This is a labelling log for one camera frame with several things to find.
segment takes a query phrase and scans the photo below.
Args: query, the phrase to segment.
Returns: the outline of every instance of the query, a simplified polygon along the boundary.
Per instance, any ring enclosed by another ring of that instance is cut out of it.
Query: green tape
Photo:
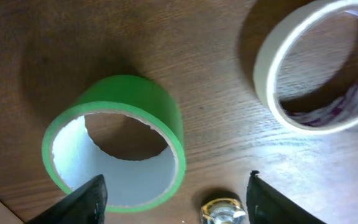
[[[42,143],[42,159],[52,180],[67,194],[69,188],[57,174],[53,163],[51,148],[57,133],[70,121],[84,114],[113,111],[131,114],[144,123],[152,124],[163,133],[170,142],[176,162],[176,175],[160,197],[134,207],[108,205],[109,212],[139,212],[147,210],[168,200],[179,188],[185,175],[186,160],[183,150],[183,123],[178,105],[174,99],[160,86],[141,77],[132,75],[116,75],[95,83],[78,100],[50,124]]]

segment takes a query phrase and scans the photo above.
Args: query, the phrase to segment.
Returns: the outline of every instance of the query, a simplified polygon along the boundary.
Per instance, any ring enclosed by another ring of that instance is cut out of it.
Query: black object
[[[27,224],[103,224],[107,190],[97,175]]]
[[[251,224],[323,224],[318,218],[286,198],[252,171],[247,188],[248,217]]]

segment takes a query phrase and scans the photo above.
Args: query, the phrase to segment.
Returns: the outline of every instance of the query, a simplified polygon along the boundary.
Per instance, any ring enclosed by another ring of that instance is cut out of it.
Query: brown wooden surface
[[[129,73],[179,103],[188,169],[162,206],[108,214],[106,223],[199,223],[200,197],[225,187],[245,199],[252,169],[322,220],[358,223],[358,126],[329,136],[288,131],[250,80],[266,35],[309,1],[0,0],[0,199],[23,220],[60,200],[41,159],[46,127],[96,80]],[[349,16],[314,28],[283,66],[282,98],[332,77],[323,96],[343,93],[357,78],[355,46],[358,23]],[[306,100],[326,104],[321,91]],[[285,106],[312,109],[306,100]]]

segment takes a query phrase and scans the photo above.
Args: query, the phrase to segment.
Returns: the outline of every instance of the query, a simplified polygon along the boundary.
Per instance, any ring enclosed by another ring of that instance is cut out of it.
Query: white inner core
[[[92,177],[103,174],[107,204],[136,207],[153,201],[171,187],[176,160],[170,147],[143,161],[117,159],[100,150],[80,116],[62,128],[52,144],[53,164],[69,188],[75,190]]]

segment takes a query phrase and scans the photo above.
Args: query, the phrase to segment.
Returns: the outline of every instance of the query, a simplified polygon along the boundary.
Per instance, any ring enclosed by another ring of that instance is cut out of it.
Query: adhesive tape
[[[259,99],[285,127],[303,134],[330,134],[358,124],[358,82],[329,106],[310,113],[285,111],[277,96],[277,76],[294,43],[305,31],[338,12],[358,18],[358,0],[320,0],[297,9],[268,35],[257,56],[254,83]]]
[[[167,148],[143,161],[109,156],[92,141],[85,115],[118,113],[158,132]],[[42,159],[52,180],[67,194],[98,174],[108,189],[107,211],[139,212],[171,197],[185,174],[183,123],[173,98],[153,82],[117,75],[95,83],[46,130]]]

